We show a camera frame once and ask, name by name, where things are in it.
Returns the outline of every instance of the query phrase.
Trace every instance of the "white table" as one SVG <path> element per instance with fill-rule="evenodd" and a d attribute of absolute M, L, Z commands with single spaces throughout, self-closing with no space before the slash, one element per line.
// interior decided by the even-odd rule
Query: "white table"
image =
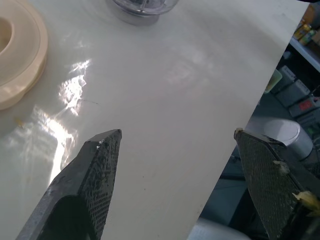
<path fill-rule="evenodd" d="M 185 240 L 307 4 L 181 0 L 136 27 L 104 0 L 31 3 L 48 59 L 36 86 L 0 112 L 0 238 L 18 235 L 87 139 L 120 128 L 102 239 Z"/>

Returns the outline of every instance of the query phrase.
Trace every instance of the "glass jar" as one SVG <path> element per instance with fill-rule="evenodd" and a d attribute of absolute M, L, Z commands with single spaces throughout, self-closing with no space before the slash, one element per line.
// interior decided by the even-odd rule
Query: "glass jar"
<path fill-rule="evenodd" d="M 179 0 L 113 0 L 120 8 L 140 16 L 160 15 L 169 12 Z"/>

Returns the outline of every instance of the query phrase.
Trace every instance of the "textured metal surface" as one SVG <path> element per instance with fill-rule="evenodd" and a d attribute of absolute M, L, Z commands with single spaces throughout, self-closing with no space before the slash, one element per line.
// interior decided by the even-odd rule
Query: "textured metal surface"
<path fill-rule="evenodd" d="M 100 240 L 116 177 L 122 134 L 101 133 L 52 181 L 17 240 Z"/>
<path fill-rule="evenodd" d="M 320 222 L 293 194 L 310 191 L 320 197 L 320 181 L 279 141 L 237 129 L 248 190 L 270 240 L 319 239 Z"/>
<path fill-rule="evenodd" d="M 299 190 L 288 175 L 280 174 L 276 157 L 262 142 L 245 134 L 236 141 L 254 206 L 270 240 L 276 240 L 293 216 L 297 202 L 292 193 Z"/>
<path fill-rule="evenodd" d="M 88 177 L 80 190 L 92 220 L 96 238 L 100 239 L 106 224 L 108 209 L 116 179 L 119 140 L 101 140 L 92 161 Z"/>

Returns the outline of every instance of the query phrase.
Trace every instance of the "white plastic object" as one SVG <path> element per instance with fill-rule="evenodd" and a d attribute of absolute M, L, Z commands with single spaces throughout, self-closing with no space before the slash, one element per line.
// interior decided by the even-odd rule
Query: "white plastic object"
<path fill-rule="evenodd" d="M 187 240 L 250 240 L 250 238 L 235 229 L 199 217 Z"/>
<path fill-rule="evenodd" d="M 25 0 L 0 1 L 0 110 L 16 104 L 45 68 L 48 33 Z"/>
<path fill-rule="evenodd" d="M 300 124 L 295 121 L 275 117 L 253 116 L 245 129 L 284 143 L 299 161 L 308 157 L 313 149 L 311 138 Z"/>

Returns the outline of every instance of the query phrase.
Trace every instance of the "plastic container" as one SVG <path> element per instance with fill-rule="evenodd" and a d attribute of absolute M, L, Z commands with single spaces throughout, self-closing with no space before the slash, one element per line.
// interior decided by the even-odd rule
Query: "plastic container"
<path fill-rule="evenodd" d="M 269 80 L 268 85 L 264 90 L 264 93 L 265 94 L 269 93 L 281 79 L 282 79 L 282 74 L 277 69 L 275 69 Z"/>
<path fill-rule="evenodd" d="M 120 8 L 138 16 L 160 15 L 169 12 L 179 0 L 113 0 Z"/>
<path fill-rule="evenodd" d="M 46 65 L 48 33 L 26 0 L 0 0 L 0 110 L 22 99 Z"/>

